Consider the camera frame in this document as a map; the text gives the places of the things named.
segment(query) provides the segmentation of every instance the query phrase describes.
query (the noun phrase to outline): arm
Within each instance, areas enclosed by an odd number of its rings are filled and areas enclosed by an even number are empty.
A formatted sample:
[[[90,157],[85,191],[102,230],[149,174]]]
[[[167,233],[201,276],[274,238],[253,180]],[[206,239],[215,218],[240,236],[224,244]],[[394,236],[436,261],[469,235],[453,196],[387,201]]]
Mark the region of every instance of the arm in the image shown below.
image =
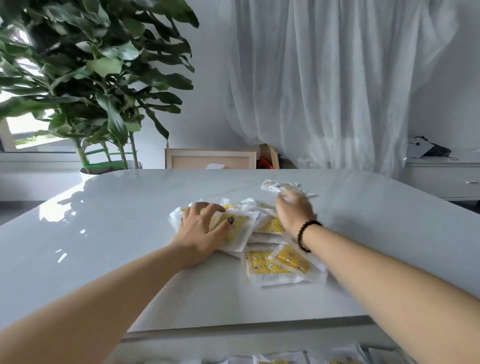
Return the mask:
[[[201,208],[206,210],[200,215]],[[0,332],[0,364],[101,363],[162,287],[196,265],[228,233],[209,232],[219,205],[197,203],[184,213],[170,245],[134,260],[31,313]]]
[[[283,226],[293,236],[306,221],[316,219],[304,197],[285,194],[276,203]],[[309,226],[303,244],[419,364],[478,361],[477,298],[321,226]]]

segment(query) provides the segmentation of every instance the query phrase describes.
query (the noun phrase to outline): glossy tabletop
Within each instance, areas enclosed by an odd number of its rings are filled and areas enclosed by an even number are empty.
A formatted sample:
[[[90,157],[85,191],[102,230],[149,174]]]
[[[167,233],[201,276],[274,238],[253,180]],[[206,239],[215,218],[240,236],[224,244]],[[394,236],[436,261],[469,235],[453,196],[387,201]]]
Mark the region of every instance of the glossy tabletop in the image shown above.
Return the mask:
[[[266,178],[318,197],[319,220],[480,297],[480,215],[386,177],[349,170],[128,170],[88,180],[0,227],[0,328],[166,245],[168,214],[203,199],[273,202]],[[326,284],[257,288],[215,253],[178,274],[131,331],[324,319],[365,313]]]

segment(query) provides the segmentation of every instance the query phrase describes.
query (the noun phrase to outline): forearm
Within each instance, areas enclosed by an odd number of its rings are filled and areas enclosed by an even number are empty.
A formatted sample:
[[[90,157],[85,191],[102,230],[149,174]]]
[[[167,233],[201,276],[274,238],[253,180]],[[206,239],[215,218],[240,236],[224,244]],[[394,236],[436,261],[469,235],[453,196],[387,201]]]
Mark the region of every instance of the forearm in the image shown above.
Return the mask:
[[[181,270],[169,245],[128,263],[0,332],[0,363],[101,363]]]
[[[420,269],[319,226],[303,241],[365,311],[420,364],[480,356],[480,301]]]

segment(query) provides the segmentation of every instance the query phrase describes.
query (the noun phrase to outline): picture frame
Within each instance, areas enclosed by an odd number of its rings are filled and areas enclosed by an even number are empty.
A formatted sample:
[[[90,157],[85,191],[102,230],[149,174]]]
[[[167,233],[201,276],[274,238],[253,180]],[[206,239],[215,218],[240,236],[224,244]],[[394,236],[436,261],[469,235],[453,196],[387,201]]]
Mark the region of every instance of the picture frame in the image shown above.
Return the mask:
[[[225,165],[226,170],[255,170],[255,150],[213,150],[165,148],[165,169],[204,170],[208,165]]]

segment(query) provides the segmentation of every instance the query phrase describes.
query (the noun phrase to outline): sheer curtain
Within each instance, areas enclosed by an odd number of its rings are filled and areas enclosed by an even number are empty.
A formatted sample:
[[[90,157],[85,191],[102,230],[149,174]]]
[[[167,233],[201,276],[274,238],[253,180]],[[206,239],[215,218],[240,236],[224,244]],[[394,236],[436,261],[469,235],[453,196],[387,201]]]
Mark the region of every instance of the sheer curtain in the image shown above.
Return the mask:
[[[218,0],[227,118],[299,168],[396,178],[410,95],[457,30],[449,0]]]

